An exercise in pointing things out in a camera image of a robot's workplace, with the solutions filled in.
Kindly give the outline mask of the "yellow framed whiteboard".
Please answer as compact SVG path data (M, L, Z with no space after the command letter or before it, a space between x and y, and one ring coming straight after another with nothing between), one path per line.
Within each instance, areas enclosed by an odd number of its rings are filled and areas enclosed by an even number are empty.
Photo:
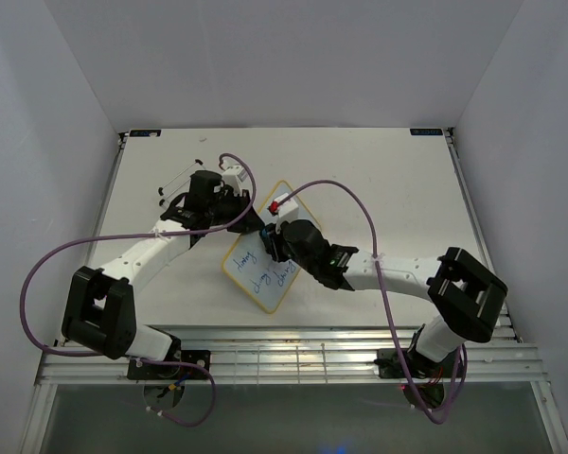
M264 312L274 313L301 268L291 260L274 262L259 232L240 235L222 260L222 271Z

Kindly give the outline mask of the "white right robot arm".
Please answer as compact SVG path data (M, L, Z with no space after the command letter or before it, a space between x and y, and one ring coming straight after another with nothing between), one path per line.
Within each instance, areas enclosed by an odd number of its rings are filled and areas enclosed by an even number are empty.
M437 316L403 351L400 365L431 375L467 341L490 342L507 285L473 255L450 247L436 258L396 258L329 243L309 220L271 223L259 234L275 262L292 261L332 290L384 290L432 303Z

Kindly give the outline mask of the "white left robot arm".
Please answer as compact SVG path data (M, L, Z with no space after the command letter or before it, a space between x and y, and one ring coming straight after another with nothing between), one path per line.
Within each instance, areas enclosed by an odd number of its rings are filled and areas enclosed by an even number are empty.
M263 228L250 192L241 186L247 176L242 166L195 171L186 191L160 201L164 211L148 237L96 269L78 269L68 293L62 335L106 358L147 358L159 376L176 375L182 366L180 342L139 323L135 298L208 230L222 227L250 234Z

